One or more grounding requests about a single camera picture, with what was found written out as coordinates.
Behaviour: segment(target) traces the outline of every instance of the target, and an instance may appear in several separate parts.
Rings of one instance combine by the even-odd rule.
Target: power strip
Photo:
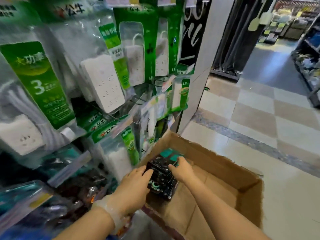
[[[124,49],[128,60],[129,82],[131,86],[144,83],[145,61],[142,45],[129,45]]]
[[[38,128],[24,114],[11,123],[0,123],[0,139],[21,156],[44,145]]]
[[[156,49],[161,49],[160,55],[155,59],[155,76],[167,76],[169,74],[169,40],[157,38]]]
[[[92,87],[98,105],[110,113],[125,103],[120,81],[110,55],[83,60],[80,66]]]

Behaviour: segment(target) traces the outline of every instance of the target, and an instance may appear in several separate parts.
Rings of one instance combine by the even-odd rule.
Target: cardboard box
[[[256,174],[171,131],[154,145],[142,165],[167,148],[185,155],[198,178],[212,192],[261,228],[263,181]],[[143,211],[174,239],[214,239],[195,199],[183,183],[178,184],[170,202],[148,194]]]

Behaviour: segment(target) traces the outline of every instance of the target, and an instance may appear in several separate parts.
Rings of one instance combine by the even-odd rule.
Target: forearm
[[[102,208],[92,208],[60,233],[55,240],[104,240],[114,230],[111,216]]]
[[[270,240],[257,226],[228,206],[194,177],[186,182],[217,240]]]

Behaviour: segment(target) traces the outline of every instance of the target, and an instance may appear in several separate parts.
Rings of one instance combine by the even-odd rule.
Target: green label with number 3
[[[4,44],[0,52],[54,129],[75,118],[40,42]]]

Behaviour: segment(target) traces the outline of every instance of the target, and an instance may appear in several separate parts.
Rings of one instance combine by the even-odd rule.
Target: hand
[[[124,176],[118,188],[107,199],[108,205],[114,208],[120,217],[134,213],[145,204],[150,191],[147,186],[153,174],[152,169],[143,174],[145,170],[146,166],[142,166]]]
[[[187,180],[196,176],[193,172],[192,166],[182,156],[178,157],[178,167],[170,164],[169,170],[178,181],[184,184],[186,184]]]

